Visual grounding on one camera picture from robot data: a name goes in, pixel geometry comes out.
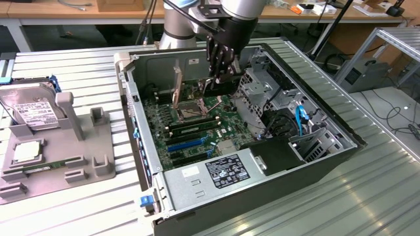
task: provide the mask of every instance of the hard drive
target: hard drive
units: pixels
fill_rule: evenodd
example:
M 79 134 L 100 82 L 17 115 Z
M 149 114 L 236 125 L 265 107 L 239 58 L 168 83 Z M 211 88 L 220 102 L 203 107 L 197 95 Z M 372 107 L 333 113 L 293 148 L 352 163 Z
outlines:
M 32 130 L 59 127 L 65 118 L 55 104 L 56 87 L 48 78 L 13 81 L 0 87 L 0 103 L 15 124 L 27 124 Z

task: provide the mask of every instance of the wooden desk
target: wooden desk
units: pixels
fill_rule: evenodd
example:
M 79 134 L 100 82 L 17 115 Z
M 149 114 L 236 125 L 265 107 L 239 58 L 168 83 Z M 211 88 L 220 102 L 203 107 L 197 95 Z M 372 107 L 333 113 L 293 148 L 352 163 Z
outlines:
M 72 3 L 93 3 L 96 0 L 72 0 Z M 9 31 L 12 33 L 16 45 L 21 52 L 32 51 L 31 43 L 25 39 L 21 29 L 23 25 L 100 25 L 100 24 L 140 24 L 147 14 L 144 11 L 131 12 L 99 12 L 96 5 L 85 7 L 87 11 L 61 5 L 57 0 L 35 0 L 33 3 L 13 2 L 8 9 Z M 327 14 L 323 16 L 321 23 L 332 22 L 339 14 Z M 404 15 L 407 19 L 412 19 L 412 15 Z M 260 17 L 260 23 L 316 23 L 319 16 L 313 13 L 297 15 L 289 9 L 275 8 L 267 6 Z M 164 4 L 159 0 L 153 16 L 153 24 L 164 22 Z M 340 23 L 403 23 L 401 17 L 369 17 L 351 7 L 340 21 Z
M 11 1 L 0 0 L 0 18 L 7 18 L 7 11 L 11 6 Z

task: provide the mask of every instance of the power supply label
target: power supply label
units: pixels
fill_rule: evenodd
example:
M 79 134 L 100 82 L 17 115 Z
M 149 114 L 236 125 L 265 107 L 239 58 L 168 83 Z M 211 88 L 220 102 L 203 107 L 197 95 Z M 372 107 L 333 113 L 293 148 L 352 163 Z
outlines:
M 16 104 L 13 107 L 29 127 L 59 122 L 49 102 Z
M 236 154 L 205 163 L 205 167 L 216 188 L 224 188 L 251 178 Z

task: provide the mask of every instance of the warning label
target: warning label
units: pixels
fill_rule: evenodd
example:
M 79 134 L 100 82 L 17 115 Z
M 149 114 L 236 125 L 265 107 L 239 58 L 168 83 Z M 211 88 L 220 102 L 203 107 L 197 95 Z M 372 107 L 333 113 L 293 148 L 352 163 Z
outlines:
M 205 166 L 216 188 L 224 188 L 251 178 L 236 154 L 205 163 Z
M 16 104 L 13 107 L 29 127 L 59 122 L 49 102 Z

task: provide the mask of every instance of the black pole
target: black pole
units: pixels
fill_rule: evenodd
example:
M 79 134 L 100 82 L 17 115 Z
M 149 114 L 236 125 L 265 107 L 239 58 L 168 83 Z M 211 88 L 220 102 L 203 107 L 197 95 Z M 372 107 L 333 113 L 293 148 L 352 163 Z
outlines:
M 316 57 L 317 57 L 317 55 L 319 55 L 319 53 L 320 53 L 320 51 L 321 51 L 321 49 L 323 49 L 323 47 L 324 47 L 324 44 L 327 43 L 327 40 L 328 40 L 328 38 L 329 38 L 329 35 L 332 34 L 332 32 L 333 32 L 333 30 L 335 30 L 335 28 L 336 28 L 336 26 L 337 26 L 337 24 L 339 24 L 341 18 L 343 18 L 343 15 L 345 14 L 345 12 L 347 12 L 349 6 L 352 5 L 352 3 L 353 3 L 353 0 L 348 0 L 348 1 L 347 1 L 345 5 L 344 5 L 344 7 L 343 7 L 343 9 L 341 9 L 341 12 L 340 12 L 339 16 L 336 17 L 336 20 L 335 20 L 335 22 L 333 22 L 333 25 L 331 26 L 331 28 L 329 28 L 329 30 L 328 30 L 328 32 L 327 32 L 327 35 L 325 35 L 325 37 L 324 37 L 324 39 L 323 39 L 323 41 L 321 41 L 321 43 L 320 43 L 320 46 L 316 48 L 315 52 L 311 53 L 311 55 L 309 55 L 311 60 L 315 60 L 315 59 L 316 59 Z

